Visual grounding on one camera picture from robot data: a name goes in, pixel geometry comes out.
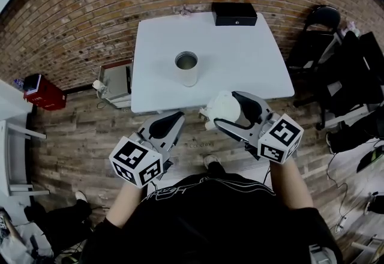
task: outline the black pants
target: black pants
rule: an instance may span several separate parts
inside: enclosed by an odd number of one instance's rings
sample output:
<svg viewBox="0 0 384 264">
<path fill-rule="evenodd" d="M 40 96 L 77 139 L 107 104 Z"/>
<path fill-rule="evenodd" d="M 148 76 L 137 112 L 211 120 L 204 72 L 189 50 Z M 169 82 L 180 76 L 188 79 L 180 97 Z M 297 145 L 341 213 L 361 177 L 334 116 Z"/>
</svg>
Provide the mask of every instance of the black pants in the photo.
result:
<svg viewBox="0 0 384 264">
<path fill-rule="evenodd" d="M 384 214 L 384 196 L 376 196 L 370 203 L 368 210 L 378 214 Z"/>
<path fill-rule="evenodd" d="M 92 233 L 89 225 L 84 224 L 92 213 L 89 204 L 78 200 L 74 206 L 56 209 L 35 216 L 34 222 L 47 236 L 53 253 L 57 256 L 62 250 L 68 249 L 85 239 Z"/>
<path fill-rule="evenodd" d="M 334 153 L 344 152 L 379 137 L 376 112 L 346 126 L 337 133 L 329 134 L 328 139 Z"/>
<path fill-rule="evenodd" d="M 179 181 L 174 185 L 174 187 L 188 185 L 188 184 L 195 184 L 199 181 L 199 179 L 204 177 L 210 177 L 210 178 L 218 178 L 218 179 L 226 179 L 231 181 L 238 181 L 238 182 L 247 182 L 251 183 L 254 182 L 254 180 L 250 180 L 247 178 L 244 178 L 241 175 L 238 175 L 237 173 L 226 173 L 222 165 L 217 162 L 213 161 L 208 165 L 208 171 L 206 173 L 200 173 L 198 175 L 190 175 L 183 180 Z"/>
</svg>

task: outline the small device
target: small device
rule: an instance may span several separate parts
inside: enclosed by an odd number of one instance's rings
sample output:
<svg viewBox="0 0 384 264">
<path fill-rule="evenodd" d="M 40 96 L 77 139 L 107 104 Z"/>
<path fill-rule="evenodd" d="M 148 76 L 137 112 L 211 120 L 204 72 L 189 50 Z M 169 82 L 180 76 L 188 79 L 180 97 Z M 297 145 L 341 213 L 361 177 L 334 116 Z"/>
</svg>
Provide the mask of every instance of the small device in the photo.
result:
<svg viewBox="0 0 384 264">
<path fill-rule="evenodd" d="M 339 233 L 339 232 L 342 232 L 344 230 L 344 226 L 345 226 L 345 224 L 347 222 L 347 219 L 348 218 L 346 216 L 341 218 L 341 220 L 336 225 L 335 233 Z"/>
<path fill-rule="evenodd" d="M 214 2 L 212 13 L 216 26 L 254 26 L 257 13 L 249 2 Z"/>
<path fill-rule="evenodd" d="M 177 144 L 184 123 L 182 112 L 150 117 L 138 132 L 123 137 L 109 155 L 115 173 L 139 188 L 165 173 L 172 165 L 169 152 Z"/>
<path fill-rule="evenodd" d="M 225 119 L 214 119 L 216 127 L 245 143 L 245 150 L 257 160 L 265 157 L 283 164 L 298 148 L 304 129 L 287 114 L 273 112 L 265 100 L 253 94 L 233 91 L 241 111 L 250 122 L 242 126 Z"/>
</svg>

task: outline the black chair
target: black chair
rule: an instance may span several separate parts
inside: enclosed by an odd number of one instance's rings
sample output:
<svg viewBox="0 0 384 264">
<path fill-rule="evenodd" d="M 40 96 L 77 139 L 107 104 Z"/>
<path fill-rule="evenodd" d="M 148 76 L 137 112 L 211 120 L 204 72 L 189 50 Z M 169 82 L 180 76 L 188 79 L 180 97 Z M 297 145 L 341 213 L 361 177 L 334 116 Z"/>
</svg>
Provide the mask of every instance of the black chair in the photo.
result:
<svg viewBox="0 0 384 264">
<path fill-rule="evenodd" d="M 329 85 L 337 89 L 330 91 Z M 319 102 L 322 121 L 316 128 L 325 127 L 325 112 L 343 116 L 363 104 L 377 104 L 384 99 L 380 82 L 364 61 L 363 49 L 356 35 L 349 31 L 336 53 L 319 65 L 311 78 L 314 95 L 293 105 L 300 107 Z"/>
<path fill-rule="evenodd" d="M 369 68 L 376 75 L 380 84 L 384 85 L 384 55 L 373 32 L 362 35 L 359 40 Z"/>
<path fill-rule="evenodd" d="M 290 74 L 313 72 L 324 51 L 334 39 L 340 23 L 340 13 L 330 6 L 316 7 L 307 17 L 305 26 L 286 62 Z M 330 31 L 308 31 L 311 25 L 323 25 Z M 313 61 L 310 68 L 304 68 Z"/>
</svg>

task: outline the shoe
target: shoe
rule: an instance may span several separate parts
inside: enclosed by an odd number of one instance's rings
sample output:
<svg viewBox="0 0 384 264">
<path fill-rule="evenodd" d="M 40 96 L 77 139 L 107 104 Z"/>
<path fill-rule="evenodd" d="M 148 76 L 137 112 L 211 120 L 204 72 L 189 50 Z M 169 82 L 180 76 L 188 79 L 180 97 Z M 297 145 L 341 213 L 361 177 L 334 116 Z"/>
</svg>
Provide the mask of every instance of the shoe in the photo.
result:
<svg viewBox="0 0 384 264">
<path fill-rule="evenodd" d="M 88 203 L 85 195 L 81 191 L 78 190 L 77 192 L 75 192 L 74 196 L 76 197 L 76 200 L 83 200 Z"/>
<path fill-rule="evenodd" d="M 204 159 L 203 159 L 203 163 L 204 163 L 204 166 L 208 169 L 208 166 L 209 164 L 213 163 L 214 161 L 218 162 L 220 165 L 220 160 L 218 160 L 218 157 L 216 155 L 207 155 Z"/>
<path fill-rule="evenodd" d="M 368 208 L 370 207 L 370 204 L 371 204 L 371 202 L 368 201 L 368 203 L 367 203 L 367 205 L 365 206 L 365 209 L 364 209 L 364 215 L 368 215 L 368 213 L 369 213 Z"/>
<path fill-rule="evenodd" d="M 327 133 L 325 134 L 325 142 L 326 142 L 326 144 L 328 145 L 329 152 L 330 152 L 331 154 L 335 154 L 335 153 L 332 151 L 331 143 L 329 142 L 329 135 L 330 135 L 330 134 L 331 134 L 331 132 L 327 132 Z"/>
</svg>

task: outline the electrical cord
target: electrical cord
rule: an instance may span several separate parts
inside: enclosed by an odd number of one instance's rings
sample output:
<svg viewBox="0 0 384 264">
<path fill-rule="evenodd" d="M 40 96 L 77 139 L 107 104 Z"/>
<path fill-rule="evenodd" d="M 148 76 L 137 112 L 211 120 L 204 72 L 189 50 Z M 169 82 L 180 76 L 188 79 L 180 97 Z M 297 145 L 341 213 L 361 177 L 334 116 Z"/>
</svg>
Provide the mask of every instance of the electrical cord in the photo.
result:
<svg viewBox="0 0 384 264">
<path fill-rule="evenodd" d="M 332 161 L 335 159 L 335 157 L 336 157 L 337 154 L 338 154 L 338 153 L 334 154 L 334 156 L 333 156 L 333 157 L 331 158 L 331 160 L 329 161 L 329 163 L 328 163 L 328 167 L 326 168 L 326 175 L 327 175 L 327 177 L 328 177 L 330 180 L 332 180 L 332 181 L 335 183 L 337 189 L 340 189 L 343 185 L 346 186 L 346 192 L 345 192 L 345 194 L 344 194 L 344 197 L 343 197 L 343 199 L 342 199 L 342 201 L 341 201 L 341 203 L 340 203 L 340 207 L 339 207 L 339 209 L 338 209 L 338 213 L 340 214 L 340 216 L 341 216 L 342 218 L 344 218 L 345 216 L 342 215 L 342 213 L 341 213 L 341 208 L 342 208 L 343 203 L 344 203 L 344 201 L 345 201 L 345 199 L 346 199 L 346 197 L 347 197 L 347 193 L 348 193 L 348 184 L 344 182 L 344 183 L 342 183 L 341 185 L 339 185 L 339 184 L 336 182 L 336 180 L 335 180 L 334 178 L 332 178 L 332 177 L 329 175 L 329 167 L 330 167 Z"/>
<path fill-rule="evenodd" d="M 79 244 L 77 245 L 76 248 L 72 248 L 72 247 L 71 247 L 71 248 L 62 250 L 57 256 L 59 256 L 60 254 L 70 254 L 70 255 L 72 255 L 72 254 L 77 253 L 78 250 L 79 250 L 79 248 L 80 248 L 80 246 L 81 246 L 81 244 L 82 244 L 83 242 L 84 242 L 84 241 L 79 242 Z"/>
<path fill-rule="evenodd" d="M 95 208 L 93 208 L 91 210 L 95 210 L 95 209 L 110 209 L 110 208 L 108 208 L 107 206 L 96 206 Z"/>
<path fill-rule="evenodd" d="M 107 106 L 107 104 L 106 104 L 104 101 L 101 101 L 101 102 L 97 103 L 96 108 L 97 108 L 97 109 L 103 109 L 103 108 L 106 107 L 106 106 Z"/>
<path fill-rule="evenodd" d="M 151 182 L 152 183 L 152 185 L 155 187 L 155 191 L 157 191 L 158 189 L 157 189 L 157 185 L 155 184 L 155 183 L 153 183 L 153 181 Z"/>
<path fill-rule="evenodd" d="M 378 146 L 376 146 L 376 145 L 377 145 L 379 142 L 381 142 L 382 140 L 383 140 L 383 139 L 379 139 L 379 140 L 375 140 L 375 141 L 373 141 L 373 142 L 367 142 L 367 143 L 375 143 L 375 144 L 373 145 L 373 148 L 374 148 L 374 149 L 377 149 Z M 343 203 L 344 203 L 344 201 L 345 201 L 345 199 L 346 199 L 346 197 L 347 197 L 347 193 L 348 193 L 348 184 L 344 182 L 344 183 L 342 183 L 342 184 L 339 186 L 339 185 L 337 184 L 336 180 L 334 180 L 333 178 L 331 178 L 330 175 L 329 175 L 329 166 L 331 165 L 331 163 L 332 163 L 332 161 L 334 160 L 334 158 L 335 158 L 336 155 L 337 155 L 337 153 L 334 154 L 334 156 L 333 156 L 333 157 L 331 158 L 331 160 L 329 161 L 329 163 L 328 163 L 328 167 L 327 167 L 327 170 L 326 170 L 326 174 L 327 174 L 327 176 L 328 176 L 328 178 L 329 178 L 330 180 L 332 180 L 333 182 L 335 182 L 337 189 L 339 189 L 339 188 L 340 188 L 341 186 L 343 186 L 343 185 L 346 186 L 346 192 L 345 192 L 345 194 L 344 194 L 343 200 L 341 201 L 341 203 L 340 203 L 340 207 L 339 207 L 339 210 L 338 210 L 338 212 L 339 212 L 339 214 L 340 214 L 340 217 L 341 217 L 340 220 L 342 220 L 346 215 L 348 215 L 350 212 L 352 212 L 352 211 L 353 211 L 355 208 L 357 208 L 361 203 L 358 202 L 358 203 L 355 204 L 353 207 L 351 207 L 349 210 L 347 210 L 346 213 L 344 213 L 344 214 L 341 213 L 341 208 L 342 208 L 342 206 L 343 206 Z M 367 187 L 369 181 L 370 181 L 370 180 L 367 178 L 367 183 L 364 185 L 363 189 L 362 189 L 362 190 L 358 193 L 358 195 L 355 197 L 355 199 L 354 199 L 354 201 L 351 203 L 351 205 L 354 204 L 354 202 L 355 202 L 356 200 L 359 199 L 359 196 L 360 196 L 361 193 L 365 190 L 365 188 Z M 333 227 L 331 227 L 331 229 L 334 228 L 334 227 L 337 227 L 337 226 L 339 225 L 339 223 L 340 223 L 340 221 L 339 221 L 336 225 L 334 225 Z"/>
<path fill-rule="evenodd" d="M 265 184 L 266 177 L 268 176 L 268 173 L 269 173 L 269 172 L 271 172 L 271 167 L 270 167 L 270 166 L 268 167 L 268 170 L 266 171 L 266 174 L 265 174 L 265 178 L 264 178 L 263 184 Z"/>
</svg>

